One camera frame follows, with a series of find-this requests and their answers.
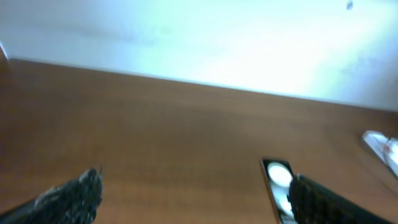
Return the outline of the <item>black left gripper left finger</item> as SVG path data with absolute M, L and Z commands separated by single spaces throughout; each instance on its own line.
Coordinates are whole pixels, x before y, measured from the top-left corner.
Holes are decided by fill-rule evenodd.
M 2 213 L 1 224 L 91 224 L 102 200 L 102 170 L 88 169 Z

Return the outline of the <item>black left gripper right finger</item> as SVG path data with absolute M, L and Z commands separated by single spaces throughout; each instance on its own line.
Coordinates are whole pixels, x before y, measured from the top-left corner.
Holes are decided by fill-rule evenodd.
M 297 223 L 392 224 L 301 174 L 294 175 L 287 198 Z

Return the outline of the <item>black smartphone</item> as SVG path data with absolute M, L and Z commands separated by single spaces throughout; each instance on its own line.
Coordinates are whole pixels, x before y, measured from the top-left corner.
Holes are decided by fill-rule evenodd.
M 262 158 L 261 164 L 277 222 L 279 224 L 297 224 L 291 203 L 288 200 L 290 184 L 294 177 L 289 162 Z

